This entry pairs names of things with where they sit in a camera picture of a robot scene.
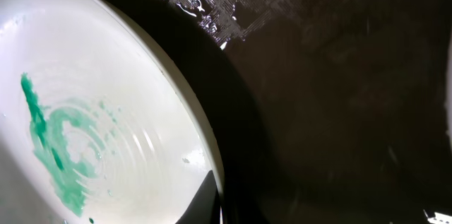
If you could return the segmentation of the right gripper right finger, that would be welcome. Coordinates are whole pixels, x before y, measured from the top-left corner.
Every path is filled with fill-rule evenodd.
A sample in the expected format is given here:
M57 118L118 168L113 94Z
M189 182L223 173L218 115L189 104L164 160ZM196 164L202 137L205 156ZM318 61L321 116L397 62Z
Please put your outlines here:
M423 210L429 224L452 224L452 216Z

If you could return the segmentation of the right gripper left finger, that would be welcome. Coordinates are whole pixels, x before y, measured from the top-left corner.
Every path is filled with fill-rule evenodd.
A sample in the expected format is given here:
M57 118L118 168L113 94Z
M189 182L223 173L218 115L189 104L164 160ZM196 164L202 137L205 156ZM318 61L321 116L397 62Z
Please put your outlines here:
M176 224L220 224L220 197L212 170Z

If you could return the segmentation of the white plate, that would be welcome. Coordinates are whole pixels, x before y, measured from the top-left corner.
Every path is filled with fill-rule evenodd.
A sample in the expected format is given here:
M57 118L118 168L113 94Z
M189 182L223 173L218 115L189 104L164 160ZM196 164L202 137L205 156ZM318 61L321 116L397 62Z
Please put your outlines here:
M1 222L176 223L224 171L185 78L102 0L1 0Z

